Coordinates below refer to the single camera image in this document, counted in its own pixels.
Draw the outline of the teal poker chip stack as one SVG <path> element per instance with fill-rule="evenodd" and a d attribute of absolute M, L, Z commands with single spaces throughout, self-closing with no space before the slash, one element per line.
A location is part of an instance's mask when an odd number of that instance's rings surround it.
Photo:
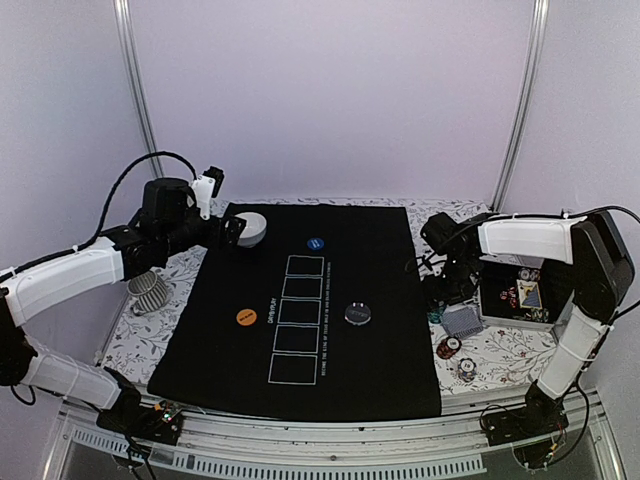
<path fill-rule="evenodd" d="M 427 319 L 430 324 L 439 325 L 442 323 L 443 315 L 443 310 L 432 310 L 427 313 Z"/>

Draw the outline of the blue small blind button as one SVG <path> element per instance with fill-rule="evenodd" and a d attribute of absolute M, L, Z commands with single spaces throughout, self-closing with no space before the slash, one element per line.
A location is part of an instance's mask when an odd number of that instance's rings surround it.
<path fill-rule="evenodd" d="M 312 251 L 320 251 L 324 248 L 324 246 L 324 240 L 319 237 L 313 237 L 307 241 L 307 247 Z"/>

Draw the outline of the orange big blind button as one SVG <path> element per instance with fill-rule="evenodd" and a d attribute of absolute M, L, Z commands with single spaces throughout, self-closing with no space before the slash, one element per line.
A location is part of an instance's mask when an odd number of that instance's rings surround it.
<path fill-rule="evenodd" d="M 253 309 L 242 309 L 236 315 L 236 321 L 240 326 L 252 326 L 257 321 L 257 313 Z"/>

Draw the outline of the black dealer button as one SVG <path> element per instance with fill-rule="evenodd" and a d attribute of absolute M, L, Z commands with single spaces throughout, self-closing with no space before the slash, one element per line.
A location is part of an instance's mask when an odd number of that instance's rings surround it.
<path fill-rule="evenodd" d="M 353 326 L 364 326 L 371 320 L 371 309 L 362 302 L 353 302 L 345 308 L 344 319 Z"/>

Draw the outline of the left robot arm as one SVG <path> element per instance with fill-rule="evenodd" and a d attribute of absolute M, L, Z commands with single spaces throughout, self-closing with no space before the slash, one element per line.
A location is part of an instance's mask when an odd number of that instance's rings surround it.
<path fill-rule="evenodd" d="M 236 216 L 216 217 L 211 202 L 222 175 L 212 170 L 188 182 L 146 183 L 141 208 L 126 225 L 99 229 L 86 246 L 73 247 L 35 266 L 1 276 L 1 384 L 24 385 L 94 406 L 109 427 L 128 434 L 148 426 L 139 390 L 119 372 L 79 363 L 24 331 L 39 313 L 104 285 L 130 281 L 194 246 L 234 246 L 246 228 Z"/>

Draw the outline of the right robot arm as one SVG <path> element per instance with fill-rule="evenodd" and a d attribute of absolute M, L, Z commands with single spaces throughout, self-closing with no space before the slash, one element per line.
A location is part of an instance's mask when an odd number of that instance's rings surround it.
<path fill-rule="evenodd" d="M 577 214 L 481 213 L 457 222 L 431 216 L 420 235 L 442 270 L 423 279 L 430 308 L 477 299 L 495 317 L 513 309 L 518 321 L 564 331 L 547 367 L 533 381 L 517 427 L 537 436 L 552 424 L 566 393 L 597 356 L 635 278 L 635 266 L 612 217 L 615 207 Z"/>

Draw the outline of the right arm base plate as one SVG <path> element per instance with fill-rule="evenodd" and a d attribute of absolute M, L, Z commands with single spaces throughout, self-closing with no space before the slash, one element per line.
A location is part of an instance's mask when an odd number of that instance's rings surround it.
<path fill-rule="evenodd" d="M 527 400 L 520 408 L 482 413 L 479 424 L 489 445 L 495 446 L 560 432 L 569 426 L 569 421 L 561 403 Z"/>

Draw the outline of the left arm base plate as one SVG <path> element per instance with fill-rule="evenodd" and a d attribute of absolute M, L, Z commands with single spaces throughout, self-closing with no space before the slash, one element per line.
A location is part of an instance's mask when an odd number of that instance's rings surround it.
<path fill-rule="evenodd" d="M 177 404 L 161 401 L 154 406 L 145 406 L 137 400 L 127 400 L 102 410 L 96 424 L 132 439 L 176 446 L 183 420 L 182 409 Z"/>

